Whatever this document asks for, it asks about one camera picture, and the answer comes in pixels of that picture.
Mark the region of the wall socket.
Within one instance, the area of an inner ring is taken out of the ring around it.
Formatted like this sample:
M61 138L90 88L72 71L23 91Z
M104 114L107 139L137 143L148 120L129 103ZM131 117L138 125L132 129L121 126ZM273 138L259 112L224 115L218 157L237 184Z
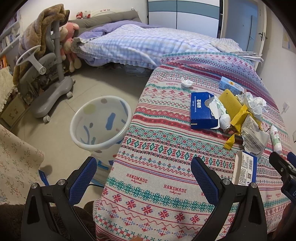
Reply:
M281 113L286 113L287 110L289 109L289 107L290 107L290 104L287 101L285 101L283 103L283 105L282 105L282 111L281 111Z

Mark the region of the blue checkered duvet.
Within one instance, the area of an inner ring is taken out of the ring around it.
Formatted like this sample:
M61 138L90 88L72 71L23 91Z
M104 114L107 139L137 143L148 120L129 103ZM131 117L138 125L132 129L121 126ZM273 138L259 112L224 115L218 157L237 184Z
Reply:
M107 23L74 37L71 51L89 65L113 62L155 69L166 54L185 52L232 52L242 49L233 39L219 39L194 32L124 20Z

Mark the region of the grey headboard cushion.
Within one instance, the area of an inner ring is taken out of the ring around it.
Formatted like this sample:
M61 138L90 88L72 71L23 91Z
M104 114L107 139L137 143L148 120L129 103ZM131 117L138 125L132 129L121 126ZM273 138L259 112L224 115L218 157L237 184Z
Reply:
M136 10L122 11L118 13L108 13L108 14L93 16L89 19L69 20L69 22L76 23L79 26L79 30L89 31L95 27L101 27L108 23L114 23L114 22L124 21L124 20L141 22Z

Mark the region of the white paper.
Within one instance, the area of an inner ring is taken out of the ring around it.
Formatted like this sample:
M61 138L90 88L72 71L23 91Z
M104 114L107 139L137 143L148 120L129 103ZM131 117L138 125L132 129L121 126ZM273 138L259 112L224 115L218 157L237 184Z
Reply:
M267 103L262 97L254 97L250 92L236 95L236 98L242 105L246 105L248 110L258 120L262 120L262 114L268 113Z

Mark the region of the pink plush toy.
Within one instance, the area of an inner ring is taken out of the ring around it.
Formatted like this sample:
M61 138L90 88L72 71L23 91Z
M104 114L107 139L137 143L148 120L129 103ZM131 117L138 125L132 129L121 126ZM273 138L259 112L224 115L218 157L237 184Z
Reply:
M79 26L76 23L67 22L60 27L60 53L63 61L69 61L69 71L73 73L76 69L81 68L82 63L75 53L71 50L73 36Z

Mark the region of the small white tissue ball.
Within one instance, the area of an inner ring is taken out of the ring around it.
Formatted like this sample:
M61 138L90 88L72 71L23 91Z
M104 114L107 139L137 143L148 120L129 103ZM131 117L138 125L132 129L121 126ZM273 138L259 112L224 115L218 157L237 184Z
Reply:
M181 85L184 88L191 88L193 85L193 81L181 77Z

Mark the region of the patterned knit bed cover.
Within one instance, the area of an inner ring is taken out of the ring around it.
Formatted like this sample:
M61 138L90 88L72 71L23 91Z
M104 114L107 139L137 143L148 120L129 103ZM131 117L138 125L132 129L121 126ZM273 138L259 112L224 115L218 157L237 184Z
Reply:
M106 180L94 202L97 240L192 240L213 211L192 175L194 157L222 178L231 178L235 154L243 148L220 130L190 127L192 92L216 96L227 77L267 102L261 126L277 127L283 154L292 150L285 124L273 98L247 60L226 53L183 53L163 56L151 74L132 122ZM181 77L193 81L181 85Z

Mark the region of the light blue milk carton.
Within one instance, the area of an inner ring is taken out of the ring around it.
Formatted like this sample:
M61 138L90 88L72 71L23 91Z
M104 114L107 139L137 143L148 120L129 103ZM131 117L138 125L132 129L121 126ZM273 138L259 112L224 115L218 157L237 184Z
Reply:
M245 92L245 89L234 81L222 76L219 81L219 88L221 90L230 90L234 95L241 95Z

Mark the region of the grey study chair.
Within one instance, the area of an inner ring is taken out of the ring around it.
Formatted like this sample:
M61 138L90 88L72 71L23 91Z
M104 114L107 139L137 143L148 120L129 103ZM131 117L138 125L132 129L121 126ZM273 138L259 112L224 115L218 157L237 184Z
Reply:
M46 31L46 46L49 53L39 60L35 57L41 45L36 45L25 51L16 61L16 66L20 67L24 63L31 63L31 67L20 79L20 84L26 83L31 87L31 83L37 79L50 80L50 74L56 73L58 80L30 104L30 110L35 118L41 118L44 123L50 121L49 112L56 101L63 95L68 99L73 97L72 88L75 81L70 76L65 76L60 53L60 30L59 21L54 21Z

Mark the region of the white teal wardrobe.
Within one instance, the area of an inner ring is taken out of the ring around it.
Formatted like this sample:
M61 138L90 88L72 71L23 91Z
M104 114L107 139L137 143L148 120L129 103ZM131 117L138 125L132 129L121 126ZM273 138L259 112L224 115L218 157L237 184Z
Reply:
M147 7L150 25L220 37L224 1L148 1Z

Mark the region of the folded striped sheets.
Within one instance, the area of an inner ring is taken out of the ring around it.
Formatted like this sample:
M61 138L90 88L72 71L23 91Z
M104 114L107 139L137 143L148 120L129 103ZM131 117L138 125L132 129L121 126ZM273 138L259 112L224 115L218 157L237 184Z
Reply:
M263 58L261 57L261 55L255 53L255 52L248 52L248 51L237 51L237 52L231 52L232 54L236 54L242 58L245 58L247 60L250 61L254 61L254 62L263 62Z

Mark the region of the brown blanket on chair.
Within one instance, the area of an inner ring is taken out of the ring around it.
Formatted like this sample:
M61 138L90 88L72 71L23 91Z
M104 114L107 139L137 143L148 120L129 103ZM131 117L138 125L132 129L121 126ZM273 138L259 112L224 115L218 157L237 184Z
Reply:
M70 11L65 9L63 4L56 4L41 11L36 20L27 26L20 37L17 58L19 59L26 51L29 51L33 47L41 45L39 50L34 54L35 58L40 60L48 48L46 42L48 30L54 31L52 23L57 21L59 27L62 27L67 23L69 14ZM58 60L62 63L60 41L58 41L56 45L54 44L54 49L55 48L58 53ZM32 63L29 61L25 61L20 65L15 65L13 72L13 84L15 86L19 85L21 78L30 67L32 67Z

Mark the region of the floral cloth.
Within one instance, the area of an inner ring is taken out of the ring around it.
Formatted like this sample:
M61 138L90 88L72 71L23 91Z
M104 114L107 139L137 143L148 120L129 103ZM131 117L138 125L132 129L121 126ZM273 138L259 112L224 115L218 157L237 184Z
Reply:
M1 204L24 204L33 183L44 185L39 175L39 168L43 161L43 152L1 126Z

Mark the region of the white door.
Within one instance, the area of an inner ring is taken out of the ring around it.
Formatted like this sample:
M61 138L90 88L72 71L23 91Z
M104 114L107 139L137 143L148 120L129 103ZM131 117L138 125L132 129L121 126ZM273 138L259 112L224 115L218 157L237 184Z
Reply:
M263 1L223 1L221 38L233 39L243 51L262 54L267 28Z

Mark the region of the white green wrapper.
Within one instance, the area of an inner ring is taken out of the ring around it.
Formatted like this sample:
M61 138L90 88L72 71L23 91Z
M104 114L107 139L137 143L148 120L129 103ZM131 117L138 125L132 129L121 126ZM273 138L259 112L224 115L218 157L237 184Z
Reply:
M231 126L231 118L219 98L215 95L210 97L205 101L205 106L210 109L211 115L218 120L218 124L214 129L221 128L225 132Z

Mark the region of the hello kitty plush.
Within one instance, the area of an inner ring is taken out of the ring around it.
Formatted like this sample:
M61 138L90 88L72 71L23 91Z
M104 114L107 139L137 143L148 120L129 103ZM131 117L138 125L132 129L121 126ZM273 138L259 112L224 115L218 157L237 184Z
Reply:
M91 11L79 11L77 14L76 14L76 19L89 19L91 18Z

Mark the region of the wall map poster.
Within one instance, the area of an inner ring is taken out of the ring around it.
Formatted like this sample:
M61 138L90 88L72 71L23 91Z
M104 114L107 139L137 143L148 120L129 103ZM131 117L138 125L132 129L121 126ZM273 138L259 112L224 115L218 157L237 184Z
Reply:
M296 48L287 31L283 29L282 47L296 54Z

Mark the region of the bookshelf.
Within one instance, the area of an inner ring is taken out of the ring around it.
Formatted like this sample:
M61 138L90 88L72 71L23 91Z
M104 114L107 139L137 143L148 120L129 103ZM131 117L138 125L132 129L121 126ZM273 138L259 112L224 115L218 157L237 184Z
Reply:
M1 69L10 67L12 70L18 55L20 38L20 13L17 11L1 33Z

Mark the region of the white patterned trash bin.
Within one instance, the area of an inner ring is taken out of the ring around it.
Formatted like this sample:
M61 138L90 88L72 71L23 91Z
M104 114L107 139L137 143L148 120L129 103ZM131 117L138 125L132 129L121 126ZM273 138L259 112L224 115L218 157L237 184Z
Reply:
M96 159L93 184L105 185L132 116L132 109L124 99L110 95L87 102L75 113L70 136Z

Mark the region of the white torn wrapper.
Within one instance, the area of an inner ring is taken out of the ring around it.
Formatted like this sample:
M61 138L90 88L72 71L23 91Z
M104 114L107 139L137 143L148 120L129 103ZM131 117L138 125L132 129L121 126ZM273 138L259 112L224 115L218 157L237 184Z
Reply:
M257 122L248 115L242 125L241 136L243 138L244 150L260 157L270 139L270 135L259 129Z

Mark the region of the white green plastic bottle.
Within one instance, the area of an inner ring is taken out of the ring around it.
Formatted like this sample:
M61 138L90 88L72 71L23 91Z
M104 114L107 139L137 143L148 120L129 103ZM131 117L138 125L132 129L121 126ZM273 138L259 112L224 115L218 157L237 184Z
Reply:
M282 154L282 145L280 142L278 129L274 125L272 125L270 127L269 133L270 133L270 138L273 145L273 151L278 154Z

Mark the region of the dark blue tissue box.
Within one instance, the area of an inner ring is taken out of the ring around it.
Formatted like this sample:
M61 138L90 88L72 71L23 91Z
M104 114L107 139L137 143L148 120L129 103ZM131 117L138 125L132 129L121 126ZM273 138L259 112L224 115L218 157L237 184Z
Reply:
M190 126L193 130L220 128L219 111L209 92L192 92L190 102Z

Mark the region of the white blue small carton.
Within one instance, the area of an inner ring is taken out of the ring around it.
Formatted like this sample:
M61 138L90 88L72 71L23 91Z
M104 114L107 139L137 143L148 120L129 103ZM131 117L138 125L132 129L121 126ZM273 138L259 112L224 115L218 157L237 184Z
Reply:
M238 151L235 155L232 183L248 186L256 182L257 158L246 151Z

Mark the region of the yellow snack bag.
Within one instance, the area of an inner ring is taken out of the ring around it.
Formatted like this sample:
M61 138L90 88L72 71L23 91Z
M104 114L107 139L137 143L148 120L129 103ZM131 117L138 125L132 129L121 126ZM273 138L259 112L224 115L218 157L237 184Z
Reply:
M227 150L230 150L234 143L235 143L235 136L241 135L242 125L245 122L246 118L250 116L258 125L258 128L262 130L261 128L261 121L256 119L254 115L249 111L248 107L244 104L239 112L234 116L234 118L231 120L230 124L233 127L234 131L230 138L226 141L224 144L224 148Z

